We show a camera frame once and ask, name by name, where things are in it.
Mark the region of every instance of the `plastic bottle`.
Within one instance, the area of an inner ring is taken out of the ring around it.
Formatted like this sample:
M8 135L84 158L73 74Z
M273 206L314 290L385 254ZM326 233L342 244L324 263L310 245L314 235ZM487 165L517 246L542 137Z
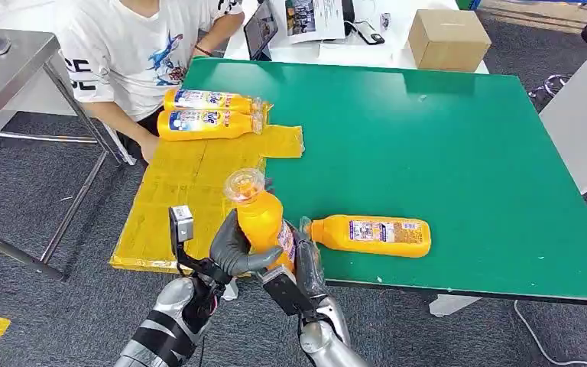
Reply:
M240 228L251 243L253 252L265 252L281 246L282 255L270 267L284 265L294 273L294 236L282 219L282 203L264 189L264 175L253 169L241 169L229 176L225 195L237 205Z
M302 230L316 242L343 251L420 258L431 248L428 223L386 216L328 216L301 220Z
M177 110L163 111L157 120L162 139L198 140L237 138L248 132L262 133L262 114L244 115L233 111Z
M210 92L195 89L170 89L165 93L164 108L172 109L223 109L251 115L261 112L267 115L272 104L259 97L242 96L235 93Z

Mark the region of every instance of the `phone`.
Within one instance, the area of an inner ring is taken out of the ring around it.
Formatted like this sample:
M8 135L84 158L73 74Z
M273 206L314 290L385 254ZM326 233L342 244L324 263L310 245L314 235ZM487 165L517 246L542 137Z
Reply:
M383 44L386 41L367 21L357 21L352 23L352 27L366 44Z

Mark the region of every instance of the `gray carpet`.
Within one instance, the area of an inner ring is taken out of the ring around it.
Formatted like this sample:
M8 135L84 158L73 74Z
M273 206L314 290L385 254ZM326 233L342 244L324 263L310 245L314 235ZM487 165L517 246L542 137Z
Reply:
M574 71L587 57L574 35L481 18L495 43L487 56L490 71L517 74L528 88L550 73ZM550 56L535 60L531 51L539 47ZM560 47L566 52L558 53ZM75 119L28 113L17 114L7 129L86 133ZM70 205L61 200L78 190L97 154L93 146L0 139L0 236L40 255ZM141 176L139 167L104 166L51 261L70 273L67 281L50 281L0 255L0 317L11 320L0 341L0 366L104 366L116 360L172 278L108 264ZM216 314L203 365L308 365L296 343L295 320L284 317L255 281L242 280L239 287L240 299L225 302ZM431 294L332 292L351 320L355 349L373 365L548 365L509 300L484 299L435 318L427 310ZM587 359L587 307L519 307L554 358Z

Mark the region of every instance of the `person's arm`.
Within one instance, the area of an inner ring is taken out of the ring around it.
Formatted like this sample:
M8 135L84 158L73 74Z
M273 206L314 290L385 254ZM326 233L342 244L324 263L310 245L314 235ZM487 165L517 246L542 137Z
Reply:
M229 39L244 22L244 13L238 14L227 14L217 19L210 28L208 34L202 38L197 47L204 49L205 51L212 52L219 44ZM207 56L205 53L195 49L193 56Z
M62 47L75 99L101 122L135 140L146 161L152 159L158 138L132 120L115 102L109 75L109 51L97 24L79 9L64 9L55 34Z
M83 106L98 120L127 135L141 146L143 158L149 162L158 145L158 137L132 120L115 102L87 102Z

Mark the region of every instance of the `green table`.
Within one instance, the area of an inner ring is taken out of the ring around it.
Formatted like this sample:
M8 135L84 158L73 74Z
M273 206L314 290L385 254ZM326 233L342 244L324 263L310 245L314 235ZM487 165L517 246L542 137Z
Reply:
M516 77L198 59L185 85L303 126L303 157L267 165L291 222L430 224L424 258L322 247L328 282L587 304L587 208Z

